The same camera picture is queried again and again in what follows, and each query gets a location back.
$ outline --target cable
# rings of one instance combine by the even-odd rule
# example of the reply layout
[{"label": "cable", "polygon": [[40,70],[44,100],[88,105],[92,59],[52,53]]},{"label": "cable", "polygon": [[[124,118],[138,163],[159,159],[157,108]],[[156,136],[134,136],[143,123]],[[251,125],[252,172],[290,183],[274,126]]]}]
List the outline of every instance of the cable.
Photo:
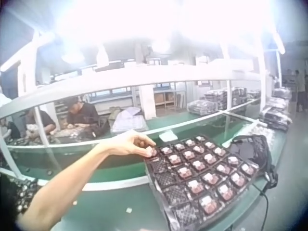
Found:
[{"label": "cable", "polygon": [[264,196],[264,198],[266,200],[266,210],[265,210],[264,220],[263,220],[263,223],[262,223],[262,226],[261,226],[261,231],[263,231],[264,230],[264,226],[265,226],[265,222],[266,222],[266,218],[268,217],[269,199],[266,196],[266,194],[261,189],[259,189],[255,184],[252,184],[252,185],[260,192],[261,196]]}]

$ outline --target black bag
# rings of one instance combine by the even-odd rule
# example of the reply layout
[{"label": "black bag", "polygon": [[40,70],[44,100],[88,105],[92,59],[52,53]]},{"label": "black bag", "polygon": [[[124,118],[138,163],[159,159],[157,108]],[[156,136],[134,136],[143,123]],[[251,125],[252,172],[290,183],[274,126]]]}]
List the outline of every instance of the black bag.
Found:
[{"label": "black bag", "polygon": [[229,151],[239,155],[244,160],[250,160],[259,165],[260,176],[264,176],[268,181],[263,190],[264,192],[277,186],[278,174],[275,166],[272,164],[272,157],[265,136],[249,135],[234,137],[229,146]]}]

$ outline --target worker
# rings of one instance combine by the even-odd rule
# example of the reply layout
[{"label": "worker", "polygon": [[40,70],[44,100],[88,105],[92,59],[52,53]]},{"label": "worker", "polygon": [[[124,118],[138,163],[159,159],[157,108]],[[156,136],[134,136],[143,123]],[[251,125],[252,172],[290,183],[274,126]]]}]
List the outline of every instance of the worker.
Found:
[{"label": "worker", "polygon": [[[34,108],[26,111],[26,134],[30,139],[39,137],[39,129],[34,119],[34,113]],[[39,113],[43,123],[44,131],[47,135],[49,135],[51,131],[56,129],[56,124],[46,112],[39,110]]]},{"label": "worker", "polygon": [[98,124],[99,116],[93,104],[80,102],[78,97],[68,98],[64,104],[68,107],[66,118],[68,129],[75,126],[86,128],[90,124]]},{"label": "worker", "polygon": [[3,134],[3,138],[9,138],[11,137],[12,139],[19,139],[21,138],[20,136],[20,131],[18,130],[17,126],[15,125],[15,123],[11,122],[11,121],[7,121],[6,118],[1,119],[0,121],[0,126],[6,127],[7,128],[7,132],[5,134]]},{"label": "worker", "polygon": [[[18,231],[51,230],[72,206],[102,161],[110,155],[139,154],[143,157],[150,157],[152,149],[147,148],[150,146],[155,146],[153,140],[133,130],[103,140],[43,186],[35,194],[28,210],[23,215],[17,216],[16,222],[8,224],[14,219],[4,219],[1,227],[15,225],[14,230]],[[1,205],[1,209],[4,209],[4,206],[9,207],[6,203]],[[2,213],[5,213],[5,216],[14,214],[12,211],[11,213],[2,211]]]},{"label": "worker", "polygon": [[295,81],[297,88],[296,111],[299,112],[300,106],[302,106],[303,111],[306,111],[308,109],[308,105],[307,105],[307,95],[305,89],[305,75],[300,74],[298,70],[295,70]]}]

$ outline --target floor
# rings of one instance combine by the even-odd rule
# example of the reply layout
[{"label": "floor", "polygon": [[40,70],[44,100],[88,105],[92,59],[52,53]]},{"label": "floor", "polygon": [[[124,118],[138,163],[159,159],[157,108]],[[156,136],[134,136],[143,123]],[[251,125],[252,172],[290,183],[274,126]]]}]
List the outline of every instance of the floor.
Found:
[{"label": "floor", "polygon": [[[296,113],[278,164],[279,183],[268,190],[269,212],[265,231],[290,230],[308,202],[308,114]],[[235,231],[259,231],[266,201],[260,197],[237,224]]]}]

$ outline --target black shirt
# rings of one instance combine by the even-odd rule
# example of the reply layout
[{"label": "black shirt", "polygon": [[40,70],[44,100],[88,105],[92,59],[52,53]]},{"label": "black shirt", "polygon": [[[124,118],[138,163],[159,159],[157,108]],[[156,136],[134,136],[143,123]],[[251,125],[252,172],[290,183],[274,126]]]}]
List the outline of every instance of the black shirt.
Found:
[{"label": "black shirt", "polygon": [[9,129],[11,130],[11,138],[12,139],[19,139],[19,138],[21,138],[20,132],[19,132],[18,128],[16,127],[16,125],[13,122],[9,121],[7,128],[8,128],[8,130]]},{"label": "black shirt", "polygon": [[[50,118],[50,116],[46,112],[40,110],[39,113],[40,113],[40,117],[42,119],[43,127],[46,127],[50,124],[56,125],[55,122]],[[27,116],[26,117],[26,123],[27,124],[36,124],[34,116],[32,116],[32,117]]]},{"label": "black shirt", "polygon": [[77,114],[69,112],[67,114],[68,124],[96,124],[98,123],[98,113],[93,104],[83,103],[82,108]]}]

